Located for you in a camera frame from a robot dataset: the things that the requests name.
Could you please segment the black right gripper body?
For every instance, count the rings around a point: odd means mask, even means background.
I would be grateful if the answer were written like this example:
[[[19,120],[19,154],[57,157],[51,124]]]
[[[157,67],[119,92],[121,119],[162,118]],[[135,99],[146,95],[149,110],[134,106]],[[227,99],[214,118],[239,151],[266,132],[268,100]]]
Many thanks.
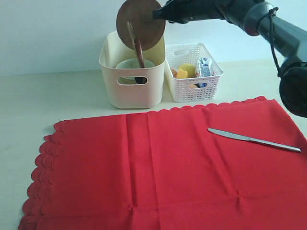
[[[175,18],[171,23],[189,23],[193,21],[220,19],[228,23],[223,10],[229,0],[176,0],[173,5]]]

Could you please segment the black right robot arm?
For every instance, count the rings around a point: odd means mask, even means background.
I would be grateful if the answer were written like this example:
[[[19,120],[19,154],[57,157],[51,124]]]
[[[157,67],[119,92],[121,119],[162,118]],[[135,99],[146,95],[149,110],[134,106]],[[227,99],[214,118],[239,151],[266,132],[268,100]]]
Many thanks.
[[[172,9],[179,23],[222,19],[250,36],[262,36],[271,47],[284,106],[307,116],[307,33],[279,18],[278,7],[265,0],[177,0]]]

